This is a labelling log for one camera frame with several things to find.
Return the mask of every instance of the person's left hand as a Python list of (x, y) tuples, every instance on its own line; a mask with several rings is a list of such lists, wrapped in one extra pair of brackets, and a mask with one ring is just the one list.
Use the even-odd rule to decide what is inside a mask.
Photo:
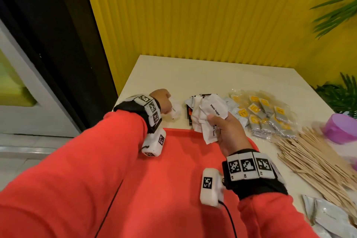
[(149, 94), (151, 97), (155, 98), (158, 100), (160, 107), (161, 107), (161, 113), (167, 114), (171, 111), (172, 109), (172, 104), (169, 100), (171, 97), (170, 92), (168, 92), (167, 89), (157, 89)]

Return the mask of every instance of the red sleeve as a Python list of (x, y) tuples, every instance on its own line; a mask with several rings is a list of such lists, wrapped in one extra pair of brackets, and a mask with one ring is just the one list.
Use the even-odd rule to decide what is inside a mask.
[(319, 238), (290, 195), (264, 193), (239, 202), (249, 238)]
[(0, 192), (0, 237), (94, 237), (147, 132), (118, 110)]

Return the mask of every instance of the wooden stick bundle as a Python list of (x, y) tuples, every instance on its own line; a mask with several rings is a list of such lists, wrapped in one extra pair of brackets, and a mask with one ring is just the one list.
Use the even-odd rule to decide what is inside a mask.
[(357, 172), (315, 130), (304, 127), (296, 140), (278, 138), (278, 155), (325, 199), (357, 220), (357, 208), (345, 188), (357, 191)]

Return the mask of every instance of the purple container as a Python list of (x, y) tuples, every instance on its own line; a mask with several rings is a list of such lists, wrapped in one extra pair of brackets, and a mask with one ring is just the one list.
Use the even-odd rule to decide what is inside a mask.
[(356, 141), (357, 120), (343, 114), (332, 114), (322, 131), (329, 140), (337, 144)]

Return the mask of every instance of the red tray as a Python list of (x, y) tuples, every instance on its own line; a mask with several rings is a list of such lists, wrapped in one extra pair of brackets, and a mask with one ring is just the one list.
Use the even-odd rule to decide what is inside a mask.
[[(165, 131), (162, 154), (159, 157), (140, 154), (128, 171), (98, 237), (234, 237), (226, 210), (200, 202), (203, 170), (217, 168), (223, 172), (225, 158), (218, 144), (206, 145), (202, 134), (193, 130), (165, 128)], [(225, 191), (224, 203), (232, 215), (237, 236), (246, 238), (238, 202), (232, 191)]]

